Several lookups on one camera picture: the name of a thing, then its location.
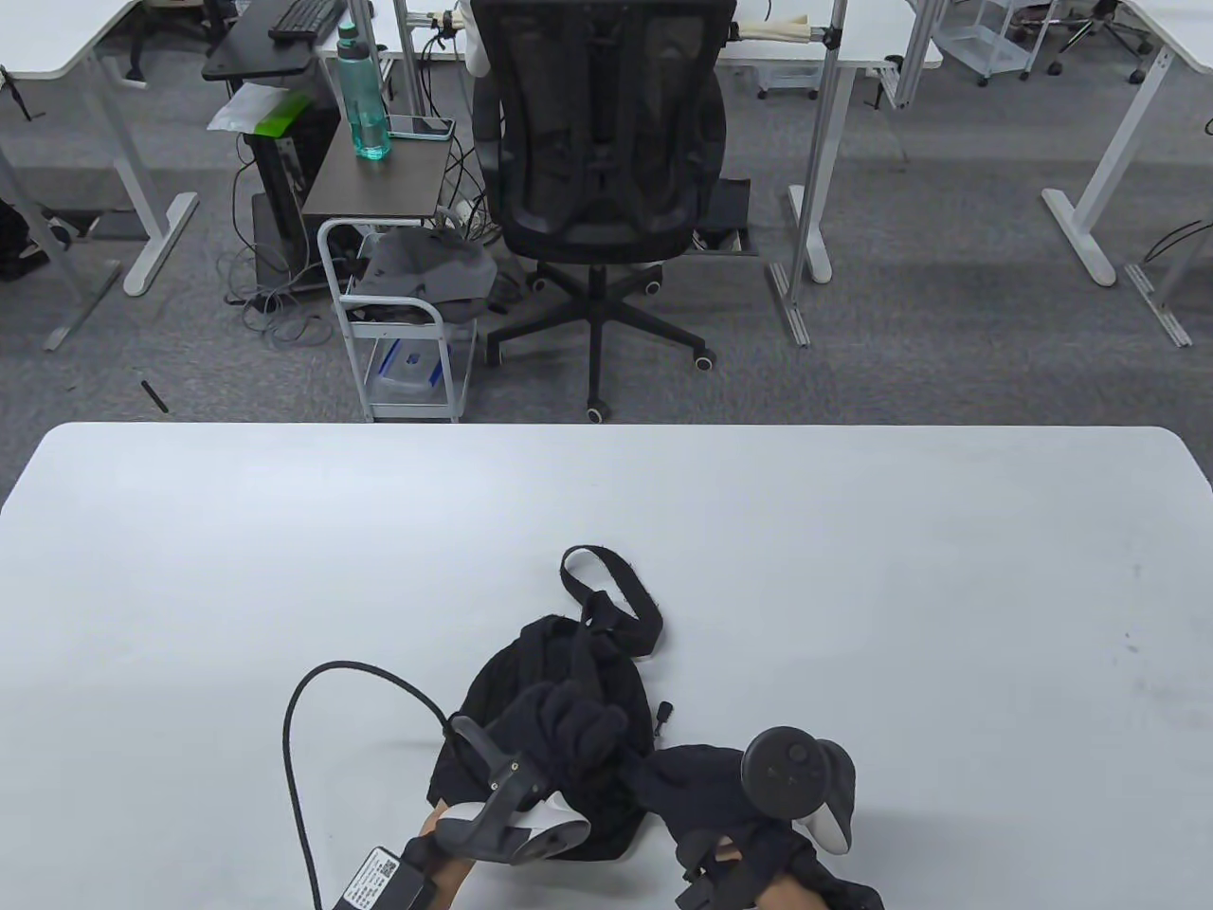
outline black backpack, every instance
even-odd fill
[[[568,570],[569,557],[585,550],[602,561],[634,616],[619,609],[605,591],[591,591]],[[497,652],[472,681],[460,713],[482,727],[496,720],[519,692],[539,682],[576,679],[582,692],[627,712],[626,745],[640,756],[653,752],[653,713],[640,675],[632,661],[653,653],[661,635],[662,620],[656,603],[619,554],[599,546],[575,546],[560,558],[560,581],[581,604],[581,620],[543,616],[519,632],[517,641]],[[466,743],[443,745],[431,777],[427,798],[433,806],[439,772],[461,760],[454,749]],[[590,837],[554,859],[603,860],[621,857],[644,818],[616,769],[603,766],[574,792],[564,791],[569,806],[590,820]]]

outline office chair base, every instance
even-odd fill
[[[631,325],[648,335],[689,347],[695,358],[695,368],[701,372],[707,372],[716,366],[716,353],[699,335],[693,335],[664,319],[657,319],[623,300],[627,295],[638,291],[648,295],[656,294],[661,290],[661,266],[650,266],[613,284],[606,284],[606,267],[591,266],[588,284],[582,284],[571,275],[559,272],[545,262],[539,262],[535,266],[535,272],[526,277],[526,285],[537,291],[551,281],[563,289],[570,300],[529,323],[489,332],[484,340],[484,362],[488,366],[501,365],[501,343],[503,341],[534,335],[566,323],[590,323],[590,393],[586,397],[586,416],[591,423],[604,423],[610,420],[611,415],[610,408],[598,397],[602,380],[603,325],[606,323]]]

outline backpack strap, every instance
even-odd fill
[[[605,591],[591,591],[585,582],[574,578],[568,563],[569,557],[579,550],[598,557],[619,586],[627,605],[632,608],[634,618],[616,607]],[[610,631],[619,649],[632,659],[647,658],[653,653],[664,625],[661,610],[636,571],[619,553],[588,544],[569,547],[560,557],[560,581],[564,590],[573,595],[573,599],[581,604],[580,632]]]

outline black glove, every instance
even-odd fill
[[[791,821],[769,818],[753,807],[741,786],[740,751],[665,749],[643,760],[628,757],[622,775],[637,801],[666,823],[674,841],[682,842],[695,831],[728,837],[762,887],[790,872],[819,893],[830,910],[883,910],[873,888],[836,878],[821,865],[813,844]],[[706,871],[714,881],[727,866],[710,863]]]
[[[648,758],[630,758],[622,774],[637,802],[661,817],[676,842],[695,831],[728,837],[762,881],[773,881],[798,851],[813,848],[791,821],[763,815],[750,802],[736,749],[662,749]]]
[[[623,709],[586,698],[571,679],[524,689],[485,728],[506,755],[523,752],[535,763],[549,785],[542,796],[575,787],[615,752],[626,730]],[[438,795],[448,806],[488,800],[489,767],[466,743],[456,749],[466,768],[452,762],[435,769]]]

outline white paper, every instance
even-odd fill
[[[230,101],[211,118],[206,129],[224,132],[256,132],[257,124],[269,116],[273,109],[281,104],[290,93],[290,89],[245,83],[232,96]]]

